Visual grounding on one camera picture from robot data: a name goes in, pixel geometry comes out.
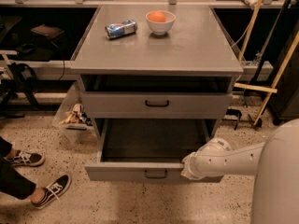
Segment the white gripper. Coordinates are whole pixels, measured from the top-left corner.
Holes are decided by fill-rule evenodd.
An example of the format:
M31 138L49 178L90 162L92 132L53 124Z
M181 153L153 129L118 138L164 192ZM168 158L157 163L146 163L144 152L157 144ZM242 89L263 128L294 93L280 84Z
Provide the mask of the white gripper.
M181 176L188 180L201 180L204 178L204 176L197 170L195 161L196 157L193 154L186 156L182 160L183 169L180 173Z

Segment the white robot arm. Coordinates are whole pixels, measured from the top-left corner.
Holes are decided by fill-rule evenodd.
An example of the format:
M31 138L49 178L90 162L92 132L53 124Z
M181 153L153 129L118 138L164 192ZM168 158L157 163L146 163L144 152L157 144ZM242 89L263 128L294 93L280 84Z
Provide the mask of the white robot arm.
M299 119L240 149L213 138L183 159L181 175L190 180L253 175L250 224L299 224Z

